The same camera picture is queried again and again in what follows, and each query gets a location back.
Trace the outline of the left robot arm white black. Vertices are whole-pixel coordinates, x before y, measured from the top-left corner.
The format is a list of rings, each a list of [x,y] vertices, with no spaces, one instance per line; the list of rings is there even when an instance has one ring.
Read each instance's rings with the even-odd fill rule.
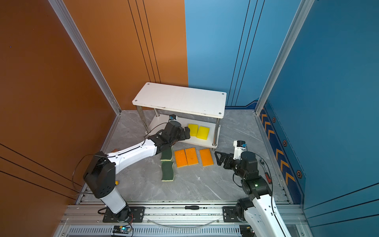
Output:
[[[142,142],[117,152],[94,154],[83,174],[83,179],[97,199],[100,199],[119,219],[125,220],[131,215],[131,210],[116,189],[116,175],[134,163],[160,154],[171,149],[178,141],[188,139],[190,139],[190,129],[182,127],[173,116],[170,116],[164,129],[156,134],[147,135]]]

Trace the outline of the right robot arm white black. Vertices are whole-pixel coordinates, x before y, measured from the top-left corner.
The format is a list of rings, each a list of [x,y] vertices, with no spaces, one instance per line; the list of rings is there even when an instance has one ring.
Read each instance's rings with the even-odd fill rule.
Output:
[[[237,216],[247,222],[255,237],[290,237],[272,195],[272,188],[259,174],[256,154],[241,153],[239,159],[233,154],[215,152],[217,165],[223,166],[241,178],[240,188],[248,196],[236,204]]]

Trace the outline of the yellow sponge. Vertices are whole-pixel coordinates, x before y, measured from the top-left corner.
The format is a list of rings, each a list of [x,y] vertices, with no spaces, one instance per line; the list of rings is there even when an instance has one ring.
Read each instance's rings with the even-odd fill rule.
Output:
[[[202,139],[202,140],[207,140],[209,132],[210,132],[209,127],[199,126],[197,134],[196,134],[196,138]]]
[[[190,130],[190,136],[191,137],[196,137],[197,136],[197,132],[198,132],[198,124],[191,124],[191,123],[189,123],[188,124],[188,128]]]

